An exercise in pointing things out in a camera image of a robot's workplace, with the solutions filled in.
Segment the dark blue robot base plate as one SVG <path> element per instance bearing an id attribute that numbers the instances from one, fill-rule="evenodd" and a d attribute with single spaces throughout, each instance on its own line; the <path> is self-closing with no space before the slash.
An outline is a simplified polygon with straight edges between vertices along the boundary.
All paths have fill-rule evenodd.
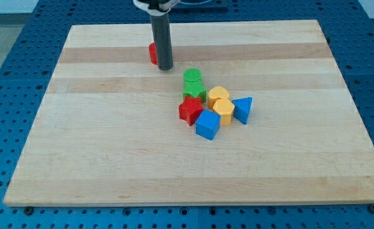
<path id="1" fill-rule="evenodd" d="M 229 0 L 180 0 L 173 10 L 227 9 Z"/>

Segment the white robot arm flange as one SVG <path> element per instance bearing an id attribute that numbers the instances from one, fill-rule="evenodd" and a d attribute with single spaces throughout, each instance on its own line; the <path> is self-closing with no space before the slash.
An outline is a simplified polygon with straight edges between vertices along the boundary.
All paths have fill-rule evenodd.
<path id="1" fill-rule="evenodd" d="M 133 4 L 154 17 L 168 13 L 180 0 L 133 0 Z"/>

